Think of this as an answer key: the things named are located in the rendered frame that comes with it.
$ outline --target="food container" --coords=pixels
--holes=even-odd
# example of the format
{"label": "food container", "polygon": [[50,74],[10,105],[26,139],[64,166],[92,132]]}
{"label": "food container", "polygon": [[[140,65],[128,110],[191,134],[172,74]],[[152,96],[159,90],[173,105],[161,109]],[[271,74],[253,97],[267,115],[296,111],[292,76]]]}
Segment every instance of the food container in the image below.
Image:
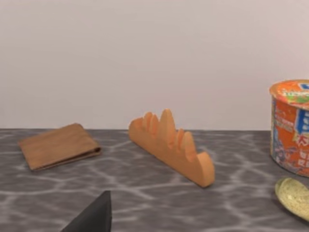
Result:
{"label": "food container", "polygon": [[274,84],[271,156],[284,169],[309,177],[309,80]]}

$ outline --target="white wall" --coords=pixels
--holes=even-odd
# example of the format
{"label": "white wall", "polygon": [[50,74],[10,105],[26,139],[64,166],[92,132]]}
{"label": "white wall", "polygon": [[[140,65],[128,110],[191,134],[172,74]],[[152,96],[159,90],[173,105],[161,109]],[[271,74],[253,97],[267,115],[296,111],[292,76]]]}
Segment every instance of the white wall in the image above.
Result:
{"label": "white wall", "polygon": [[0,128],[268,130],[307,77],[307,0],[0,0]]}

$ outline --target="gray marble surface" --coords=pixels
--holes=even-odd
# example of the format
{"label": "gray marble surface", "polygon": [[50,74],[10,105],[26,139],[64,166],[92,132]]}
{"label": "gray marble surface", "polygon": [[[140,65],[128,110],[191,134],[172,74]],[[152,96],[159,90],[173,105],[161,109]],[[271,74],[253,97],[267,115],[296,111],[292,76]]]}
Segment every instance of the gray marble surface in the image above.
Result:
{"label": "gray marble surface", "polygon": [[292,176],[269,156],[267,131],[193,131],[216,167],[202,189],[128,139],[91,130],[103,155],[31,172],[19,139],[44,130],[0,130],[0,232],[58,232],[103,191],[112,191],[112,232],[307,232],[274,184]]}

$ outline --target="yellow shell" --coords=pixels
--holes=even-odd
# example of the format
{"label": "yellow shell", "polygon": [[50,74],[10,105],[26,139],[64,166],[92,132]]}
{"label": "yellow shell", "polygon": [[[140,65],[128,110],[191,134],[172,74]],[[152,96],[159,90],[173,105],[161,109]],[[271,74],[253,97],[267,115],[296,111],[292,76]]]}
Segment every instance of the yellow shell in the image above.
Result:
{"label": "yellow shell", "polygon": [[293,214],[309,221],[309,189],[293,178],[282,178],[275,185],[281,204]]}

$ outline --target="black object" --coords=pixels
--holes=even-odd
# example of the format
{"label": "black object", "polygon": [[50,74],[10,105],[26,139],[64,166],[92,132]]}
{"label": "black object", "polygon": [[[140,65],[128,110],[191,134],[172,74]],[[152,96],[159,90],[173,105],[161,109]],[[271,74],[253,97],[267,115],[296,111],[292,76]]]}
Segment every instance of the black object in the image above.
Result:
{"label": "black object", "polygon": [[105,191],[61,232],[111,232],[111,192]]}

